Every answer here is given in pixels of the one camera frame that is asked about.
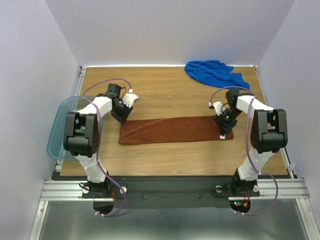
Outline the brown towel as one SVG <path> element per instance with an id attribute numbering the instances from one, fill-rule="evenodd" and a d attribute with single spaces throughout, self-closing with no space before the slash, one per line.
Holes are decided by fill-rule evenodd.
<path id="1" fill-rule="evenodd" d="M 185 143 L 232 140 L 229 131 L 221 134 L 212 116 L 186 116 L 128 120 L 120 126 L 121 145 L 144 145 L 157 143 Z"/>

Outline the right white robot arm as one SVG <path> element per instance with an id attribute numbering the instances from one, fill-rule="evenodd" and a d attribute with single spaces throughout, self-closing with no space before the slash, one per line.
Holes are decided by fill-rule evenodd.
<path id="1" fill-rule="evenodd" d="M 220 101 L 210 100 L 208 106 L 215 110 L 213 117 L 220 131 L 220 138 L 237 125 L 241 113 L 247 115 L 245 150 L 247 157 L 238 167 L 230 182 L 217 183 L 214 195 L 221 198 L 240 197 L 259 191 L 257 179 L 262 175 L 266 162 L 288 143 L 287 114 L 260 102 L 252 91 L 237 86 L 227 89 L 225 98 L 228 108 Z"/>

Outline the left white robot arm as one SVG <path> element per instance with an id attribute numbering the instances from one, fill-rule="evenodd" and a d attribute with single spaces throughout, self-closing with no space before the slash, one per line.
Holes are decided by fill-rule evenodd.
<path id="1" fill-rule="evenodd" d="M 83 95 L 82 99 L 88 105 L 66 114 L 63 147 L 79 161 L 86 173 L 87 183 L 79 185 L 84 194 L 92 193 L 105 198 L 112 192 L 109 173 L 99 157 L 103 117 L 111 114 L 115 120 L 124 124 L 139 99 L 131 86 L 124 96 L 121 96 L 121 91 L 120 85 L 110 83 L 105 93 L 94 98 Z"/>

